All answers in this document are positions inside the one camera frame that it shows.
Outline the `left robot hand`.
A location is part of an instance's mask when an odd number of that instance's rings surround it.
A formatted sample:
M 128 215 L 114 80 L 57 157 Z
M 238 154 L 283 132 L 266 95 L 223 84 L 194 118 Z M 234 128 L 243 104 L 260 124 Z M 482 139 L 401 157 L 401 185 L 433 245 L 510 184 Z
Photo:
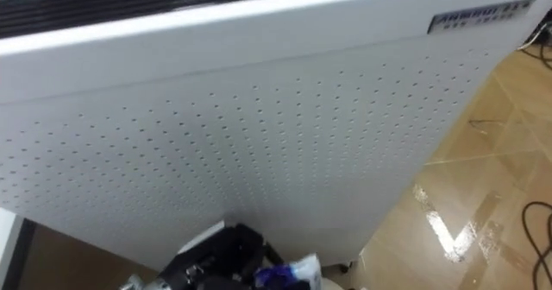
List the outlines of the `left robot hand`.
M 198 289 L 211 277 L 250 285 L 264 261 L 284 262 L 261 233 L 245 224 L 227 226 L 221 221 L 185 243 L 158 279 L 172 290 Z

